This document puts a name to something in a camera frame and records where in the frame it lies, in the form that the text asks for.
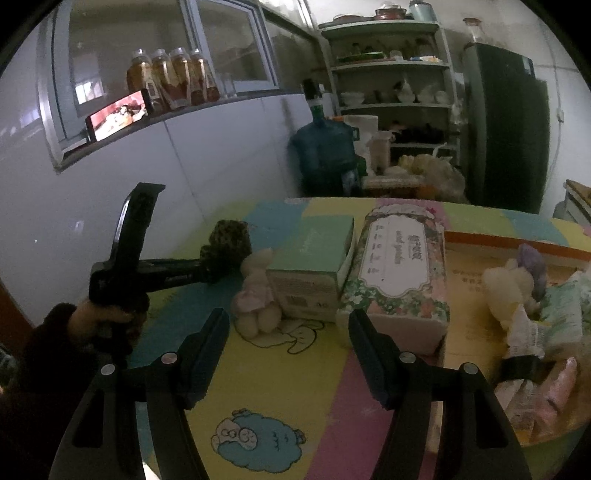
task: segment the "tissue box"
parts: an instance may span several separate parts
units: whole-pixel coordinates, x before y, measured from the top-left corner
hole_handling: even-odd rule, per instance
[[[302,217],[267,268],[273,295],[293,318],[334,321],[353,258],[350,215]]]
[[[349,314],[367,312],[376,330],[403,351],[430,355],[447,331],[443,227],[425,208],[396,204],[365,220],[336,315],[349,337]]]

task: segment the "refrigerator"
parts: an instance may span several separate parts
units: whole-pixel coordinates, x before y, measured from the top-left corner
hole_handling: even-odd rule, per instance
[[[538,213],[548,167],[546,83],[531,59],[487,44],[464,51],[471,203]]]

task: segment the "wall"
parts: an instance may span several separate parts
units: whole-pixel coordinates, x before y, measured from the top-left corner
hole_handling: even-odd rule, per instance
[[[462,49],[469,39],[462,19],[476,17],[483,21],[483,30],[490,43],[531,58],[536,76],[547,82],[550,158],[540,214],[551,217],[556,203],[564,199],[563,184],[567,178],[591,185],[591,164],[587,161],[591,151],[588,134],[591,128],[591,92],[587,84],[558,39],[521,1],[429,0],[429,3],[445,29],[456,71],[462,71]],[[316,21],[323,23],[339,14],[371,16],[380,2],[309,0],[309,4]],[[557,118],[559,103],[564,113],[562,125],[558,124]]]
[[[38,29],[0,78],[0,279],[33,324],[87,292],[108,257],[122,202],[139,181],[166,184],[143,255],[166,257],[227,202],[298,196],[287,142],[311,121],[303,95],[188,113],[107,145],[57,174],[35,82]]]

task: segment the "blue water bottle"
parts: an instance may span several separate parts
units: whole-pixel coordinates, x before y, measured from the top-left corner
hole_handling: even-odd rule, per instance
[[[322,93],[314,80],[304,80],[303,88],[313,120],[293,135],[291,143],[300,161],[305,194],[313,197],[359,195],[358,161],[353,147],[356,129],[324,117]]]

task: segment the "phone screen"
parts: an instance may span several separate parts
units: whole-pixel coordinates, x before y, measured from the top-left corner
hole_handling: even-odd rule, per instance
[[[123,97],[86,119],[91,140],[99,141],[148,115],[148,106],[141,90]]]

